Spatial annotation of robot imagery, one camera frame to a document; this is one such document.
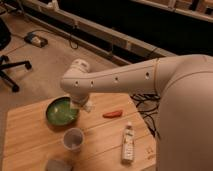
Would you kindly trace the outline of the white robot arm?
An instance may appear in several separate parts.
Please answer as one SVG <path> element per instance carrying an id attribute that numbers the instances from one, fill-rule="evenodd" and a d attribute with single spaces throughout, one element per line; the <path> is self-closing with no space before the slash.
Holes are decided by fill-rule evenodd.
<path id="1" fill-rule="evenodd" d="M 61 88 L 74 108 L 91 93 L 159 95 L 156 171 L 213 171 L 213 56 L 162 57 L 100 72 L 77 59 Z"/>

